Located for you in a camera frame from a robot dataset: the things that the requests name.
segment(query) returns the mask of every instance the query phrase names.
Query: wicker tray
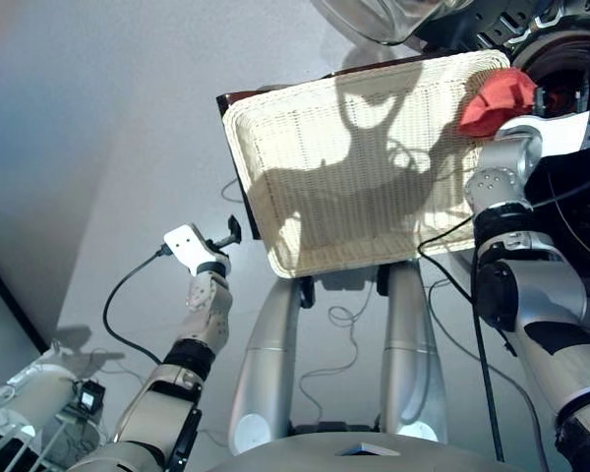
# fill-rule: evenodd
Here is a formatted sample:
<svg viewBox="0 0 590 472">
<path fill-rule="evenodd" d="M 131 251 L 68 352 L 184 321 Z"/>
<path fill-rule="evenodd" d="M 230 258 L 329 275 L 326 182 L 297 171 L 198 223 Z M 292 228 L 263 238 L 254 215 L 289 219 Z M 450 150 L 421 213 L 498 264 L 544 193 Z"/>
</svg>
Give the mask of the wicker tray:
<svg viewBox="0 0 590 472">
<path fill-rule="evenodd" d="M 234 103 L 227 140 L 282 277 L 413 258 L 463 218 L 481 142 L 460 136 L 464 105 L 497 51 L 414 61 L 283 88 Z M 430 253 L 472 247 L 468 226 Z"/>
</svg>

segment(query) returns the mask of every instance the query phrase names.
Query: red object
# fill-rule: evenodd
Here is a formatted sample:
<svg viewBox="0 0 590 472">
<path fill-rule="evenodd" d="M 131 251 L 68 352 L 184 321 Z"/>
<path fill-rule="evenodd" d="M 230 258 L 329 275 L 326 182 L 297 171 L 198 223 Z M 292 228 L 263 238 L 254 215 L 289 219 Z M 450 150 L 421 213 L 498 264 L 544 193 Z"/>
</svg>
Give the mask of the red object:
<svg viewBox="0 0 590 472">
<path fill-rule="evenodd" d="M 463 110 L 459 133 L 473 138 L 493 136 L 507 120 L 531 111 L 535 87 L 519 69 L 495 71 Z"/>
</svg>

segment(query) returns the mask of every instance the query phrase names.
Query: white wicker tray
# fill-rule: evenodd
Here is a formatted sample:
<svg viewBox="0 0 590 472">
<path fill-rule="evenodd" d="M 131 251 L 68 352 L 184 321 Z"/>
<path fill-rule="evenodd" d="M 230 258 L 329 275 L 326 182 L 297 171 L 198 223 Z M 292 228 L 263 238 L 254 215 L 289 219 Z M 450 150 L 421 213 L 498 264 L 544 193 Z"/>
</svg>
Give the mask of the white wicker tray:
<svg viewBox="0 0 590 472">
<path fill-rule="evenodd" d="M 465 104 L 497 51 L 336 76 L 234 103 L 225 131 L 275 273 L 298 277 L 413 258 L 467 217 L 481 142 Z M 430 253 L 472 247 L 471 225 Z"/>
</svg>

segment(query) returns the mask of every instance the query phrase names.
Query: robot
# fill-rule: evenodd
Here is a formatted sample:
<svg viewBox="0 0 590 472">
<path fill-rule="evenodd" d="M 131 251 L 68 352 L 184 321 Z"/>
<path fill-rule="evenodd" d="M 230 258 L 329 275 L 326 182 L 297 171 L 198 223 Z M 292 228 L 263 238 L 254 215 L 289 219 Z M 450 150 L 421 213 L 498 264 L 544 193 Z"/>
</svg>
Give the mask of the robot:
<svg viewBox="0 0 590 472">
<path fill-rule="evenodd" d="M 555 417 L 557 448 L 575 471 L 590 471 L 590 334 L 581 326 L 586 291 L 537 224 L 524 186 L 542 159 L 588 148 L 590 111 L 552 119 L 514 118 L 484 146 L 465 187 L 476 247 L 474 310 L 503 332 L 529 382 L 548 403 Z M 167 233 L 164 241 L 194 276 L 190 315 L 162 364 L 126 409 L 114 441 L 73 466 L 72 472 L 181 471 L 188 463 L 201 420 L 203 385 L 227 340 L 230 262 L 221 251 L 227 242 L 204 239 L 194 225 Z M 441 404 L 437 399 L 429 402 L 433 408 L 419 412 L 426 428 L 412 436 L 423 439 L 398 434 L 410 400 L 401 388 L 408 379 L 402 373 L 418 369 L 432 354 L 428 324 L 416 327 L 411 339 L 402 338 L 402 330 L 396 328 L 409 312 L 418 313 L 418 321 L 425 316 L 416 270 L 411 263 L 395 265 L 389 275 L 394 308 L 385 340 L 379 432 L 289 437 L 296 315 L 302 300 L 295 281 L 278 280 L 250 339 L 234 402 L 230 448 L 242 453 L 215 470 L 515 470 L 427 441 L 444 435 L 444 425 L 435 420 Z M 413 294 L 407 308 L 398 302 L 400 290 L 405 290 L 404 296 Z M 440 382 L 439 365 L 432 367 L 434 382 Z M 384 458 L 364 463 L 367 459 L 354 457 L 358 455 Z"/>
</svg>

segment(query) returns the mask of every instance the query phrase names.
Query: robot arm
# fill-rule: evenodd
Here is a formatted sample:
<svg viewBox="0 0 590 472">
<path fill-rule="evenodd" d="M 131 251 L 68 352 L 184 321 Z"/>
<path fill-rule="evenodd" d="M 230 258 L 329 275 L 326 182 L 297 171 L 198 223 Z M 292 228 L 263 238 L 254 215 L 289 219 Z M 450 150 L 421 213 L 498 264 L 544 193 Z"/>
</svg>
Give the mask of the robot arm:
<svg viewBox="0 0 590 472">
<path fill-rule="evenodd" d="M 232 236 L 213 243 L 194 225 L 181 226 L 164 241 L 194 276 L 189 315 L 161 365 L 157 366 L 123 413 L 112 443 L 73 466 L 73 472 L 183 471 L 197 436 L 197 408 L 204 381 L 228 336 L 232 305 L 225 276 L 230 263 L 220 249 L 240 242 L 240 227 L 229 221 Z"/>
<path fill-rule="evenodd" d="M 520 117 L 485 145 L 466 199 L 474 211 L 478 314 L 501 329 L 549 404 L 557 448 L 590 471 L 590 334 L 581 279 L 534 218 L 524 185 L 542 158 L 590 148 L 590 111 Z"/>
</svg>

